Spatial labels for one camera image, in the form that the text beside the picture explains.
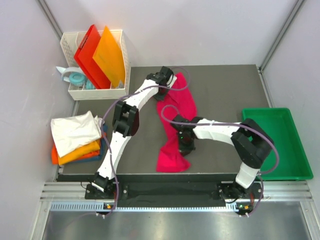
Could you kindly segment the magenta t shirt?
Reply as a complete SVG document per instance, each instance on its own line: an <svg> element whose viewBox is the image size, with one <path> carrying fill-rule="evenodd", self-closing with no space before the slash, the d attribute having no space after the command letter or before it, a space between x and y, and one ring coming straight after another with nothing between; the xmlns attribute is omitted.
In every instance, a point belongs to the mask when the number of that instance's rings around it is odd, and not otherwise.
<svg viewBox="0 0 320 240"><path fill-rule="evenodd" d="M191 163L179 151L179 137L171 121L179 122L177 116L191 121L197 116L197 106L191 91L187 87L185 76L179 72L172 89L163 101L156 104L156 110L163 125L167 141L160 148L156 171L158 173L180 173L188 170Z"/></svg>

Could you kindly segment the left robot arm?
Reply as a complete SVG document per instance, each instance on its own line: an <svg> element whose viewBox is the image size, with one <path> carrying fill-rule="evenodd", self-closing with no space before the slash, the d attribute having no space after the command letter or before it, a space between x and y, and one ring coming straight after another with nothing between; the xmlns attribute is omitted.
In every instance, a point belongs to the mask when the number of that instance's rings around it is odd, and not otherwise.
<svg viewBox="0 0 320 240"><path fill-rule="evenodd" d="M151 98L163 100L176 79L174 72L163 66L159 72L148 74L134 93L121 97L114 104L111 142L107 144L106 155L91 182L102 198L112 197L116 191L117 165L125 146L139 129L140 110Z"/></svg>

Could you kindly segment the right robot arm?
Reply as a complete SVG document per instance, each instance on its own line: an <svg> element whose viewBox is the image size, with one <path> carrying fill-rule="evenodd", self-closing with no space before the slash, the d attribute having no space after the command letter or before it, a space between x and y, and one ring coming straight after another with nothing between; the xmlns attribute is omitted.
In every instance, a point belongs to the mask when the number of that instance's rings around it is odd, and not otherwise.
<svg viewBox="0 0 320 240"><path fill-rule="evenodd" d="M188 120L178 114L170 125L177 130L178 150L183 156L195 150L195 139L222 142L235 148L242 163L232 185L221 190L226 199L245 198L251 193L264 161L275 148L271 137L251 118L225 123L199 116Z"/></svg>

